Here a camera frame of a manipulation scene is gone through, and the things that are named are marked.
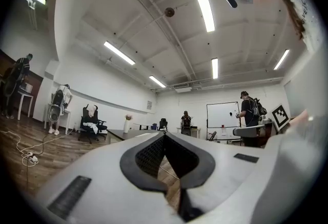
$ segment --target white vase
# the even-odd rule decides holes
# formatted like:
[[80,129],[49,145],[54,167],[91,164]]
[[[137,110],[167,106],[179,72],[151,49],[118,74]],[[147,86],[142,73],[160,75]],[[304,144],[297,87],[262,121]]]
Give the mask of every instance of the white vase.
[[124,129],[123,129],[123,132],[124,133],[128,133],[129,132],[129,125],[130,125],[130,121],[129,120],[125,120]]

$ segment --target desk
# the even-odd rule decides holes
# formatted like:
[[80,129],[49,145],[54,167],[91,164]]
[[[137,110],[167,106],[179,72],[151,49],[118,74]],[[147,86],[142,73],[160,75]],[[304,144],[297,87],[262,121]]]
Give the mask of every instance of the desk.
[[196,137],[197,138],[199,138],[199,132],[200,132],[200,128],[192,128],[191,129],[191,134],[193,133],[193,132],[196,132]]
[[18,116],[17,116],[17,120],[21,119],[21,111],[22,111],[22,104],[23,104],[23,99],[24,96],[26,97],[30,97],[30,106],[29,106],[29,111],[27,113],[27,117],[30,117],[30,112],[31,112],[31,106],[32,106],[32,102],[33,102],[33,95],[24,91],[23,89],[19,88],[18,93],[21,95],[20,97],[20,102],[19,102],[19,108],[18,108]]
[[127,140],[146,133],[160,133],[160,131],[157,130],[129,130],[128,133],[124,133],[123,130],[116,129],[107,129],[107,131],[109,132],[107,136],[109,144],[111,143],[111,135],[117,137],[119,140]]
[[[49,107],[50,107],[51,105],[52,105],[51,103],[47,103],[47,104],[45,105],[45,113],[44,113],[45,129],[47,128],[47,122],[48,122],[48,111],[49,111]],[[67,121],[66,121],[66,130],[65,130],[65,134],[67,135],[68,127],[69,127],[69,125],[70,125],[70,121],[71,121],[71,111],[65,109],[65,110],[64,110],[64,113],[68,114]]]
[[137,124],[137,123],[134,123],[134,124],[139,126],[139,130],[142,129],[142,126],[146,127],[146,130],[148,130],[148,127],[152,126],[152,125],[146,125],[146,124]]

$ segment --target office chair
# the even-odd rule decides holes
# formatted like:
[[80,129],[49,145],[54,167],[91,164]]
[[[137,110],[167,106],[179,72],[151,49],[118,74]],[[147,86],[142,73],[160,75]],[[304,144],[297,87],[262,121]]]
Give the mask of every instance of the office chair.
[[[80,128],[86,132],[81,132],[80,136],[78,137],[78,140],[80,141],[81,136],[85,135],[90,143],[91,143],[90,136],[93,136],[96,139],[96,141],[99,142],[99,139],[96,137],[96,135],[101,135],[100,131],[107,129],[107,127],[104,126],[104,123],[106,123],[106,121],[102,121],[98,119],[98,106],[95,106],[96,110],[94,111],[93,117],[89,116],[89,111],[87,110],[87,107],[88,105],[86,107],[83,107],[83,116],[81,117],[81,124],[80,124]],[[98,133],[95,134],[92,128],[88,126],[84,126],[83,123],[96,124],[96,126],[98,127]]]
[[162,118],[160,120],[158,130],[162,129],[163,127],[166,127],[166,130],[168,130],[168,122],[166,121],[166,118]]

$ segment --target black cap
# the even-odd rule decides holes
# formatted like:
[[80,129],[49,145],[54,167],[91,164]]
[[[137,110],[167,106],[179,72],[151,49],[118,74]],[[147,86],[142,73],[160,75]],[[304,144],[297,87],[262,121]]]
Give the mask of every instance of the black cap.
[[240,93],[240,99],[241,99],[241,97],[244,96],[244,95],[247,95],[247,96],[248,96],[248,92],[246,92],[246,91],[242,91],[242,92]]

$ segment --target black shirt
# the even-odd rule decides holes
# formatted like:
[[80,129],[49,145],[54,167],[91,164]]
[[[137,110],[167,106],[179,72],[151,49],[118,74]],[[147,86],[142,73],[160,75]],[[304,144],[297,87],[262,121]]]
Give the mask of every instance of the black shirt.
[[23,75],[28,75],[30,71],[30,62],[29,60],[25,57],[25,58],[20,58],[16,61],[16,66],[15,69],[12,73],[12,75],[15,77],[15,79],[20,79],[19,76],[20,74]]
[[251,97],[246,98],[241,103],[241,111],[246,111],[246,114],[245,114],[245,123],[246,123],[246,126],[247,127],[255,124],[257,122],[257,118],[258,118],[257,116],[254,116],[254,114],[253,114],[253,112],[251,110],[252,104],[253,104],[253,99]]

